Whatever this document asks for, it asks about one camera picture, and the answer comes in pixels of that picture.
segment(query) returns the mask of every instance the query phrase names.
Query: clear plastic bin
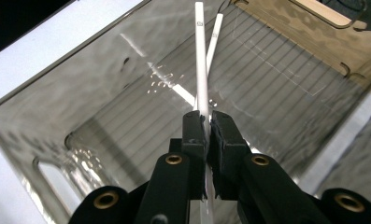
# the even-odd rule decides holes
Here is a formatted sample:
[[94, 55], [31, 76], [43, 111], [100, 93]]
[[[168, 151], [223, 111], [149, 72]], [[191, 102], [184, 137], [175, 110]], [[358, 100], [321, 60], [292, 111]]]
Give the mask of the clear plastic bin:
[[[224, 14], [211, 109], [302, 178], [371, 89], [371, 31], [334, 27], [292, 1], [204, 2], [207, 43]], [[143, 184], [181, 137], [195, 74], [194, 3], [145, 1], [0, 100], [0, 146], [45, 217], [64, 223], [70, 212], [38, 164], [58, 167], [81, 197]], [[216, 223], [238, 221], [235, 203], [215, 205]]]

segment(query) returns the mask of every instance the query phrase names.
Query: white plastic rod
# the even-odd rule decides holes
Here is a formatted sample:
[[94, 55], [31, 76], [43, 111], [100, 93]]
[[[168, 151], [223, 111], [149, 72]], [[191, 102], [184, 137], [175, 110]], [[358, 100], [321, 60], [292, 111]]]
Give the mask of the white plastic rod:
[[202, 116], [208, 118], [206, 37], [202, 2], [195, 3], [195, 18], [197, 97], [199, 98], [197, 108], [200, 110]]
[[[217, 47], [218, 36], [220, 35], [220, 30], [221, 30], [221, 25], [222, 25], [222, 18], [223, 18], [223, 15], [221, 13], [217, 14], [217, 17], [214, 23], [214, 29], [212, 31], [212, 35], [210, 39], [210, 44], [208, 46], [207, 57], [206, 57], [207, 77], [208, 77], [209, 70], [212, 64], [212, 58], [214, 57], [215, 48]], [[194, 98], [193, 110], [197, 110], [197, 108], [198, 107], [197, 107], [197, 95], [196, 95], [196, 97]]]
[[[196, 2], [195, 7], [195, 36], [196, 36], [196, 74], [197, 74], [197, 108], [201, 116], [205, 117], [204, 129], [209, 146], [209, 113], [208, 113], [208, 91], [207, 91], [207, 62], [206, 62], [206, 37], [205, 37], [205, 15], [202, 2]], [[208, 200], [200, 203], [201, 223], [213, 224], [213, 193], [211, 183], [211, 171], [206, 165], [206, 192]]]

